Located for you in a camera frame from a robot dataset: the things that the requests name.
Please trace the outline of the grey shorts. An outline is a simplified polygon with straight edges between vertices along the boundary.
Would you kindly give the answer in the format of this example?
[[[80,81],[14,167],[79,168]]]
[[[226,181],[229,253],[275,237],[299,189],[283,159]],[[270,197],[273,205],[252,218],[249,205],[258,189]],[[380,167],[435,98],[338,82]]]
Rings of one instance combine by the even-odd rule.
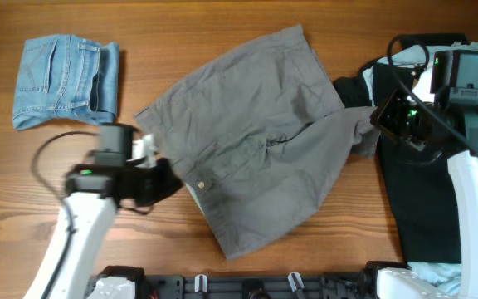
[[[297,25],[202,66],[135,120],[234,259],[315,214],[351,154],[374,155],[372,111],[343,104]]]

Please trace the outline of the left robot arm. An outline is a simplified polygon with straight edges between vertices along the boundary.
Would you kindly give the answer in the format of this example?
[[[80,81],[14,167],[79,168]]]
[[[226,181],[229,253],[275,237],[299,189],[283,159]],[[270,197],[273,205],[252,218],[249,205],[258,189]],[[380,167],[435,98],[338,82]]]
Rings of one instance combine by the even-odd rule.
[[[107,267],[90,282],[97,255],[123,201],[147,215],[183,183],[167,159],[154,157],[149,139],[134,139],[131,125],[103,124],[91,162],[67,174],[56,228],[28,298],[155,298],[157,292],[139,267]]]

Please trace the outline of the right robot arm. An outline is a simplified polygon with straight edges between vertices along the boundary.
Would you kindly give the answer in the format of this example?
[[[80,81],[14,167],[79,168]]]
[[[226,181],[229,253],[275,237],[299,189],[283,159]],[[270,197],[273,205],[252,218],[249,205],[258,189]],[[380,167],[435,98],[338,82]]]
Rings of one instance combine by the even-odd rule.
[[[388,138],[416,151],[438,145],[446,156],[460,228],[458,296],[478,298],[478,51],[426,51],[424,57],[412,75],[431,72],[434,100],[422,100],[400,82],[372,113],[371,122]]]

